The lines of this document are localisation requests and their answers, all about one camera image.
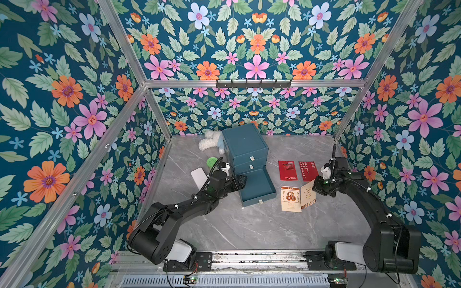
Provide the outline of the teal drawer cabinet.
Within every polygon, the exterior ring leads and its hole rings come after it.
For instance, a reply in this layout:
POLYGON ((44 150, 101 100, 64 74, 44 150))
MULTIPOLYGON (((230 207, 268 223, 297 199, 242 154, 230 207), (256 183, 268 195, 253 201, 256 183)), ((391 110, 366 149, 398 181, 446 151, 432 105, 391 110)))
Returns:
POLYGON ((244 207, 261 204, 277 195, 267 172, 269 148, 253 124, 222 131, 225 153, 238 176, 246 176, 244 188, 239 190, 244 207))

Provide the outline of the cream postcard red text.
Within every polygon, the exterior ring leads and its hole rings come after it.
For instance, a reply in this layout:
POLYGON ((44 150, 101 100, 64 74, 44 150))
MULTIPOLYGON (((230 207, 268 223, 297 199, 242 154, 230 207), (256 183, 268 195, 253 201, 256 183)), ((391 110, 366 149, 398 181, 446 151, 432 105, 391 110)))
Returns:
POLYGON ((306 209, 307 207, 316 204, 316 192, 313 190, 314 181, 308 182, 307 184, 301 187, 300 191, 300 204, 301 209, 306 209))

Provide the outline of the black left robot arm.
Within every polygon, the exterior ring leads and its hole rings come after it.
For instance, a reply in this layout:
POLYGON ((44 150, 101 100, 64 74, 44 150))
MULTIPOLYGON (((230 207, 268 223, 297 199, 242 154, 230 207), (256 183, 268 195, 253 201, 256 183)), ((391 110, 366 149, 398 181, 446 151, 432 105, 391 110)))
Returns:
POLYGON ((218 158, 199 191, 189 200, 171 205, 156 202, 150 206, 128 238, 129 250, 155 265, 173 261, 190 269, 196 259, 196 248, 185 240, 177 240, 180 227, 211 213, 220 200, 244 189, 246 183, 246 175, 238 175, 222 157, 218 158))

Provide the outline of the cream postcard orange print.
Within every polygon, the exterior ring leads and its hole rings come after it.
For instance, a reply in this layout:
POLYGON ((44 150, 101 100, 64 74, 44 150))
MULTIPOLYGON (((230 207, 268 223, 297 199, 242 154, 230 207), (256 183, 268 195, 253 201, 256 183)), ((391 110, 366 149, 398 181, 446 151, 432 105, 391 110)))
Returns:
POLYGON ((285 212, 301 212, 300 188, 281 186, 281 207, 285 212))

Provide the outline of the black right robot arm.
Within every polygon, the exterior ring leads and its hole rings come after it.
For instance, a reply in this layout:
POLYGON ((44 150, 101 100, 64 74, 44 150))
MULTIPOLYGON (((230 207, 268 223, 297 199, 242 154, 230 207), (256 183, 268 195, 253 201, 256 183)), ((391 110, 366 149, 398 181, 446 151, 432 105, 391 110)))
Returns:
POLYGON ((367 178, 353 172, 346 158, 333 148, 329 162, 313 183, 313 191, 323 196, 347 195, 359 208, 370 227, 364 244, 329 241, 317 260, 309 257, 310 268, 352 270, 362 265, 372 272, 415 274, 419 269, 421 232, 394 217, 381 198, 372 191, 367 178))

